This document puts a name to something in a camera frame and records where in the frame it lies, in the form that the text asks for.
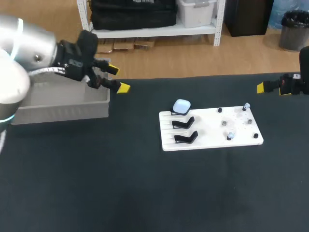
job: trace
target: black clip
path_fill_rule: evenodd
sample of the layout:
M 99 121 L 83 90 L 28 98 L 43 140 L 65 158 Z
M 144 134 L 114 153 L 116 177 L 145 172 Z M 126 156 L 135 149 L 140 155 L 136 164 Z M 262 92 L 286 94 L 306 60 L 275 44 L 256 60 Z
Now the black clip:
M 179 122 L 179 121 L 172 121 L 172 125 L 174 129 L 175 128 L 189 129 L 193 123 L 194 123 L 194 117 L 191 117 L 187 123 Z
M 171 108 L 170 112 L 172 113 L 172 115 L 182 115 L 182 116 L 186 116 L 186 115 L 189 113 L 190 110 L 191 110 L 191 108 L 189 108 L 188 111 L 187 111 L 186 113 L 181 114 L 181 113 L 175 112 L 175 111 L 173 110 L 173 108 Z
M 185 137 L 185 136 L 181 136 L 181 135 L 175 135 L 174 136 L 175 142 L 177 144 L 192 144 L 197 137 L 198 137 L 197 131 L 193 132 L 190 137 Z

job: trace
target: dark tabletop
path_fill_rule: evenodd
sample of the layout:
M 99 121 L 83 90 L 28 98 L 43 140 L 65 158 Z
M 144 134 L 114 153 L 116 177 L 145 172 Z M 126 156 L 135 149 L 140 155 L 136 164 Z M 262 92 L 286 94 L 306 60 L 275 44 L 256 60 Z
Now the dark tabletop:
M 132 80 L 110 117 L 12 126 L 0 232 L 309 231 L 309 96 L 256 94 L 280 74 Z M 164 152 L 158 114 L 251 104 L 264 144 Z

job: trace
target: white board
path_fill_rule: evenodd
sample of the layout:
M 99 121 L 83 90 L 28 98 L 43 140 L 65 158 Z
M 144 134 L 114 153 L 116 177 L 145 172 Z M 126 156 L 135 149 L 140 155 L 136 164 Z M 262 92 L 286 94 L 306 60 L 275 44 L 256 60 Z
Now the white board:
M 171 115 L 170 111 L 159 113 L 162 148 L 164 151 L 194 150 L 207 148 L 220 148 L 232 146 L 261 145 L 264 142 L 262 134 L 257 126 L 250 109 L 242 110 L 243 106 L 225 107 L 222 112 L 218 108 L 190 110 L 186 116 Z M 172 121 L 186 123 L 190 117 L 195 118 L 195 122 L 189 129 L 173 129 Z M 197 131 L 198 137 L 192 144 L 177 144 L 175 135 L 190 137 Z M 227 140 L 227 135 L 232 132 L 235 138 Z

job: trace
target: gray plastic bin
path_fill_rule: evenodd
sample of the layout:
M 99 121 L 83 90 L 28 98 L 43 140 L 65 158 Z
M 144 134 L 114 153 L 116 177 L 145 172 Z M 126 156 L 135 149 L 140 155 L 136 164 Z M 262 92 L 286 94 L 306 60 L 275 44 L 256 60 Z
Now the gray plastic bin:
M 102 118 L 109 115 L 110 90 L 90 88 L 56 74 L 34 76 L 13 124 Z

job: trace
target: white shelf frame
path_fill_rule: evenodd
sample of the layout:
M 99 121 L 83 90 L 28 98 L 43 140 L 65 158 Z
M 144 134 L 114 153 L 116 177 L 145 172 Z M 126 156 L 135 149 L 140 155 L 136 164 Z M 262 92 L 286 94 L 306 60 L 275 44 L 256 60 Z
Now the white shelf frame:
M 108 38 L 134 38 L 134 37 L 159 37 L 178 35 L 204 35 L 214 34 L 214 46 L 220 45 L 223 17 L 225 11 L 225 0 L 218 0 L 217 17 L 213 18 L 211 24 L 197 28 L 185 28 L 180 20 L 177 24 L 164 28 L 137 29 L 137 30 L 94 30 L 92 23 L 88 23 L 87 0 L 77 0 L 78 10 L 84 30 L 91 31 L 100 39 Z

